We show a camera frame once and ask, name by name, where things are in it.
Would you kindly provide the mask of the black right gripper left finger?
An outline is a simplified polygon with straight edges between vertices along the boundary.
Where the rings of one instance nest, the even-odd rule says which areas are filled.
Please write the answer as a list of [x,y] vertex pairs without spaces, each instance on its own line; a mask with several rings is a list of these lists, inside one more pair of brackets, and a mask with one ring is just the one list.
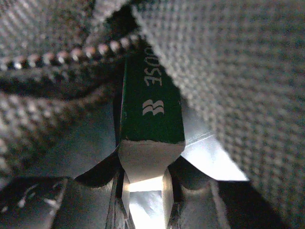
[[117,151],[75,179],[20,177],[0,192],[2,229],[115,229]]

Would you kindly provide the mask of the black student backpack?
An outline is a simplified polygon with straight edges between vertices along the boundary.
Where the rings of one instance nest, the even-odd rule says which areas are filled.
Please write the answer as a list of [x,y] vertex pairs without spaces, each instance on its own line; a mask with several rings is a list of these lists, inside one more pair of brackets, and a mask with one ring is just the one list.
[[305,224],[302,0],[3,0],[0,177],[116,90],[145,42],[254,188]]

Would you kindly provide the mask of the green coin book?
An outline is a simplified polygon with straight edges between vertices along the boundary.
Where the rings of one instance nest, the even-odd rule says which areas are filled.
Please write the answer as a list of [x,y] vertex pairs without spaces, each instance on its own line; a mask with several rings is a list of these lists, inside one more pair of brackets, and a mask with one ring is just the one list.
[[131,183],[160,177],[185,148],[181,96],[145,47],[125,62],[119,159]]

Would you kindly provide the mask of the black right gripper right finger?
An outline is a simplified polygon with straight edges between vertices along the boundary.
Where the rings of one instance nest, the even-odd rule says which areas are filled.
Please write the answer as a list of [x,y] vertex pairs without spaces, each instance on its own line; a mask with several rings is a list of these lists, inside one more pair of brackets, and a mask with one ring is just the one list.
[[182,156],[166,171],[168,229],[284,229],[248,181],[217,181]]

